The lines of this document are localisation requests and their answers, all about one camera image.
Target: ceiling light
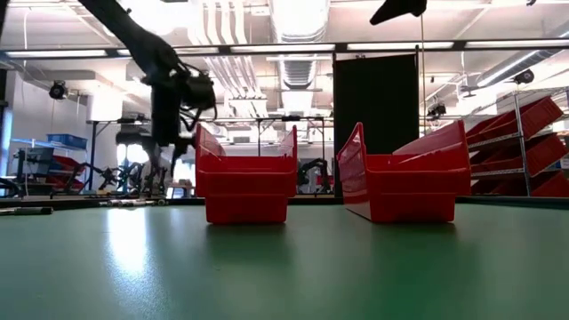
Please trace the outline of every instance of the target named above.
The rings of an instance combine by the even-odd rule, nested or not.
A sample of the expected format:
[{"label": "ceiling light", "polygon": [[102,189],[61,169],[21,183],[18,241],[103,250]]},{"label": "ceiling light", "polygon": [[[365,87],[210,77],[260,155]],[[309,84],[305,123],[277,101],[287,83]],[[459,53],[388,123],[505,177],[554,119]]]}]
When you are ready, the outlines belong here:
[{"label": "ceiling light", "polygon": [[[454,42],[427,42],[425,49],[449,49],[453,47]],[[422,48],[420,42],[408,43],[368,43],[368,44],[348,44],[350,51],[372,51],[372,50],[414,50],[416,46]]]},{"label": "ceiling light", "polygon": [[277,57],[267,57],[269,62],[280,62],[280,61],[319,61],[319,60],[332,60],[332,56],[329,55],[309,55],[309,56],[299,56],[299,55],[280,55]]},{"label": "ceiling light", "polygon": [[174,49],[178,54],[213,54],[219,53],[220,50],[217,47],[195,47],[195,48],[176,48]]},{"label": "ceiling light", "polygon": [[17,51],[6,52],[8,57],[18,58],[88,58],[106,57],[104,50],[57,50],[57,51]]},{"label": "ceiling light", "polygon": [[269,44],[269,45],[238,45],[232,46],[234,53],[248,52],[331,52],[335,44]]},{"label": "ceiling light", "polygon": [[467,48],[484,49],[484,48],[523,48],[523,47],[555,47],[560,45],[569,45],[569,39],[554,40],[506,40],[506,41],[468,41]]}]

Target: red bin on shelf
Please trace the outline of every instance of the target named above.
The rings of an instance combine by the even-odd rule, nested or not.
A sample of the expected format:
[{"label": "red bin on shelf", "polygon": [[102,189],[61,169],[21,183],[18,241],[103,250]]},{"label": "red bin on shelf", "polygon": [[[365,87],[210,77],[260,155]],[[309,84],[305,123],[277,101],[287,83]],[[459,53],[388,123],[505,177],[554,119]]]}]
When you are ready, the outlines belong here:
[{"label": "red bin on shelf", "polygon": [[296,126],[281,141],[281,156],[227,156],[202,125],[196,131],[196,194],[213,224],[281,223],[296,195]]},{"label": "red bin on shelf", "polygon": [[[525,143],[527,170],[533,177],[567,154],[567,149],[555,133],[534,137]],[[522,168],[524,161],[519,145],[502,148],[482,163],[483,171]]]},{"label": "red bin on shelf", "polygon": [[[79,163],[75,161],[73,158],[68,156],[53,156],[52,166],[50,167],[50,172],[52,174],[68,174],[70,175],[74,170],[75,167],[78,166]],[[85,170],[82,167],[77,174],[83,173]]]},{"label": "red bin on shelf", "polygon": [[[569,181],[560,170],[542,172],[530,179],[532,196],[542,197],[569,197]],[[523,178],[503,181],[493,191],[503,196],[526,196],[525,181]]]},{"label": "red bin on shelf", "polygon": [[455,197],[470,194],[462,121],[392,155],[367,155],[358,123],[337,159],[344,205],[373,222],[452,221]]},{"label": "red bin on shelf", "polygon": [[[522,117],[522,131],[526,139],[531,138],[541,129],[555,122],[563,111],[553,102],[551,97],[546,97],[529,103],[519,109]],[[480,132],[485,140],[498,138],[517,132],[516,111],[511,110],[500,116],[496,121]]]},{"label": "red bin on shelf", "polygon": [[493,116],[490,119],[481,121],[477,125],[473,126],[468,132],[466,132],[466,141],[468,144],[474,144],[485,140],[484,136],[480,133],[490,127],[494,122],[498,121],[503,115]]}]

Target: fluorescent light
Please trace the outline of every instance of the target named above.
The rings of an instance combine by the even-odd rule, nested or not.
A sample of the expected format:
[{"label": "fluorescent light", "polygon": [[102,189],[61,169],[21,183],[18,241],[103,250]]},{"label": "fluorescent light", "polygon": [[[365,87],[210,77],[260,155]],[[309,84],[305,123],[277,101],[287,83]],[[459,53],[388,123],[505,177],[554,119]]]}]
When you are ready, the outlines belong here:
[{"label": "fluorescent light", "polygon": [[[425,43],[425,49],[449,49],[453,47],[454,42],[428,42]],[[409,43],[368,43],[368,44],[348,44],[348,50],[365,51],[365,50],[411,50],[415,46],[422,48],[420,42]]]},{"label": "fluorescent light", "polygon": [[325,56],[316,56],[316,55],[309,55],[309,56],[299,56],[299,55],[281,55],[278,57],[267,57],[267,61],[269,62],[280,62],[280,61],[318,61],[318,60],[332,60],[332,57],[329,55]]},{"label": "fluorescent light", "polygon": [[534,46],[558,46],[569,45],[569,39],[555,40],[506,40],[506,41],[468,41],[467,48],[483,49],[483,48],[511,48],[511,47],[534,47]]},{"label": "fluorescent light", "polygon": [[220,50],[217,47],[188,47],[188,48],[176,48],[174,49],[178,54],[207,54],[207,53],[219,53]]},{"label": "fluorescent light", "polygon": [[106,57],[104,50],[58,50],[58,51],[18,51],[6,52],[10,58],[80,58]]},{"label": "fluorescent light", "polygon": [[266,44],[232,46],[235,53],[248,52],[331,52],[335,44]]},{"label": "fluorescent light", "polygon": [[499,71],[496,71],[493,75],[488,76],[486,79],[484,79],[484,80],[478,82],[477,85],[478,85],[478,86],[486,86],[486,85],[488,85],[488,84],[491,83],[495,78],[497,78],[498,76],[503,75],[506,71],[510,70],[512,67],[516,66],[518,63],[522,62],[523,60],[526,60],[527,58],[533,56],[536,52],[537,52],[537,50],[536,50],[536,51],[533,51],[533,52],[529,52],[528,54],[526,54],[526,55],[523,56],[522,58],[520,58],[520,59],[518,59],[518,60],[516,60],[516,61],[514,61],[514,62],[512,62],[512,63],[510,63],[510,64],[508,64],[508,66],[506,66],[506,67],[500,69]]},{"label": "fluorescent light", "polygon": [[118,55],[122,55],[125,57],[130,57],[131,56],[131,52],[128,49],[119,49],[116,51],[116,53],[118,53]]}]

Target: black curtain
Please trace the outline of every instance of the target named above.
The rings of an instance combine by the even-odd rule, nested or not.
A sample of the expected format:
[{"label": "black curtain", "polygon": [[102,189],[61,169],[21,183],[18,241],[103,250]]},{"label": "black curtain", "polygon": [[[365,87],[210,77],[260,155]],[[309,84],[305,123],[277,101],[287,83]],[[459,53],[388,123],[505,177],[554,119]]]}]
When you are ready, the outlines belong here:
[{"label": "black curtain", "polygon": [[[411,54],[335,62],[334,154],[342,149],[358,122],[364,124],[368,154],[390,154],[419,138],[416,57]],[[336,177],[336,196],[341,196],[337,171]]]}]

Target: blue bin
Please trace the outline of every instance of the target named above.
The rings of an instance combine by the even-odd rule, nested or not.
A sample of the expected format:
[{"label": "blue bin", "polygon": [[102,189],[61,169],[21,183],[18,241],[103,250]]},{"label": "blue bin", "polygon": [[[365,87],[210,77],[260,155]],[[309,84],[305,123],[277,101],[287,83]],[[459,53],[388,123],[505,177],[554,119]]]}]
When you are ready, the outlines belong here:
[{"label": "blue bin", "polygon": [[48,134],[47,140],[50,142],[59,142],[66,147],[87,149],[87,139],[74,136],[72,134]]}]

